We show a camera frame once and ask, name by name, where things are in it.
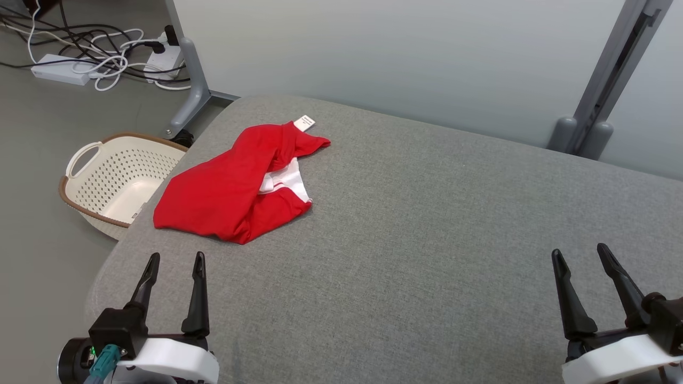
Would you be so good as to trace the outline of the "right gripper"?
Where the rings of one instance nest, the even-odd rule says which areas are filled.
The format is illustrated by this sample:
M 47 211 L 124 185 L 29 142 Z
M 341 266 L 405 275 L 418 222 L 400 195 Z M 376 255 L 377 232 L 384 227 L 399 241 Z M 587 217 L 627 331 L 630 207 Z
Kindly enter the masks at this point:
M 605 243 L 596 246 L 605 273 L 612 279 L 625 313 L 625 327 L 649 325 L 641 306 L 644 295 Z M 571 284 L 571 271 L 560 250 L 551 253 L 563 333 L 568 340 L 562 365 L 565 383 L 681 383 L 681 326 L 651 326 L 597 333 Z

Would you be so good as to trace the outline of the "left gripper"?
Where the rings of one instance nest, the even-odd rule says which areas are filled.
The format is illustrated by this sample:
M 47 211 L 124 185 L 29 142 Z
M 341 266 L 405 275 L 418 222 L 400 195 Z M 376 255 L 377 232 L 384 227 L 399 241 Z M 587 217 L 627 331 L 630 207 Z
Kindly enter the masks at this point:
M 152 253 L 132 297 L 126 303 L 126 309 L 136 311 L 142 321 L 147 317 L 160 262 L 160 253 Z M 190 337 L 207 337 L 210 334 L 207 266 L 202 251 L 196 254 L 191 277 L 193 289 L 181 331 Z M 179 382 L 219 382 L 219 362 L 209 350 L 207 339 L 149 338 L 134 359 L 121 360 L 115 368 L 115 383 Z

